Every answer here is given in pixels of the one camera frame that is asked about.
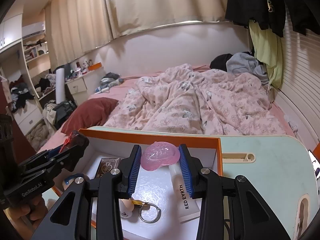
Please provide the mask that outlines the person's left hand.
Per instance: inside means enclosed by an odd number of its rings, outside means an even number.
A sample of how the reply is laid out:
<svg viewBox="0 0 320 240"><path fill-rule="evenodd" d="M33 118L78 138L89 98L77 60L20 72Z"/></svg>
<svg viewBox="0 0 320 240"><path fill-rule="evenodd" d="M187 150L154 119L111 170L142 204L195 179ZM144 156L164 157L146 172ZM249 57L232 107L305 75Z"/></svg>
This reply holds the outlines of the person's left hand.
<svg viewBox="0 0 320 240"><path fill-rule="evenodd" d="M7 218L10 220L16 230L26 229L27 226L22 217L28 216L33 228L37 228L41 220L48 213L45 201L42 195L38 195L31 200L30 204L19 207L9 207L4 210Z"/></svg>

